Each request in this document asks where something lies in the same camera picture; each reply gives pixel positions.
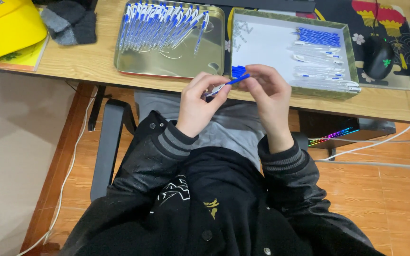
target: mouse pad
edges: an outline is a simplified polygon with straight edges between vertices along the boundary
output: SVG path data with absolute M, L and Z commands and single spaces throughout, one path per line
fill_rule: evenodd
M 359 83 L 362 86 L 390 87 L 410 90 L 410 28 L 404 15 L 404 10 L 396 5 L 378 5 L 377 19 L 376 3 L 355 0 L 315 0 L 314 13 L 277 13 L 295 15 L 317 20 L 327 20 L 346 23 L 353 39 L 352 47 L 355 55 Z M 231 19 L 233 10 L 241 7 L 217 5 L 225 13 L 225 69 L 224 74 L 231 71 Z M 365 38 L 377 35 L 388 41 L 394 51 L 395 59 L 391 73 L 383 80 L 375 80 L 363 72 L 363 44 Z

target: yellow hat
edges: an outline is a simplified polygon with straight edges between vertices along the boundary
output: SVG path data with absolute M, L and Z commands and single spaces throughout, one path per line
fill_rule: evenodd
M 46 36 L 47 30 L 31 0 L 0 0 L 0 57 Z

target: black gaming mouse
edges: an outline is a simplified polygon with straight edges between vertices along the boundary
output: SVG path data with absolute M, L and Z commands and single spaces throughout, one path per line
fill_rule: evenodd
M 363 43 L 363 71 L 372 79 L 384 79 L 393 67 L 395 52 L 390 43 L 376 36 L 370 36 Z

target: beige wall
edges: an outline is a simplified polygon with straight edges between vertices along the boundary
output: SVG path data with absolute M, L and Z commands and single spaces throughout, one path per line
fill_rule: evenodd
M 64 81 L 0 73 L 0 256 L 20 250 L 73 94 Z

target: hand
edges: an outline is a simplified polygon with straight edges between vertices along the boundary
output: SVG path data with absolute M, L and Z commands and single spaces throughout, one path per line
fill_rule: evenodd
M 228 78 L 205 72 L 198 74 L 181 92 L 177 129 L 188 137 L 196 137 L 208 125 L 218 108 L 227 100 L 232 86 L 225 85 L 209 103 L 202 94 L 213 85 L 229 82 Z
M 246 71 L 251 77 L 241 81 L 240 86 L 256 100 L 270 153 L 288 150 L 294 144 L 288 122 L 290 85 L 273 67 L 248 65 Z

